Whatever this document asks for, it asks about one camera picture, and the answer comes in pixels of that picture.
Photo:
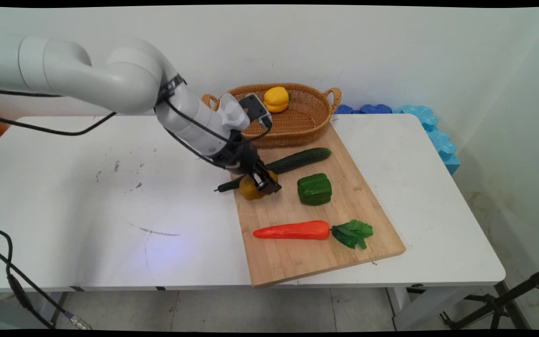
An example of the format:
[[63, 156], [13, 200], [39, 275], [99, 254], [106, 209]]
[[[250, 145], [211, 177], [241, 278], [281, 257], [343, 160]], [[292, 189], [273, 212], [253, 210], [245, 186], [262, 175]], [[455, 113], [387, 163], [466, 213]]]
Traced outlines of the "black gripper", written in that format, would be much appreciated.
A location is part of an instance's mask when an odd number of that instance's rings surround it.
[[250, 175], [256, 190], [263, 195], [278, 192], [282, 186], [261, 160], [256, 147], [241, 132], [232, 132], [223, 148], [212, 156], [212, 162], [234, 175]]

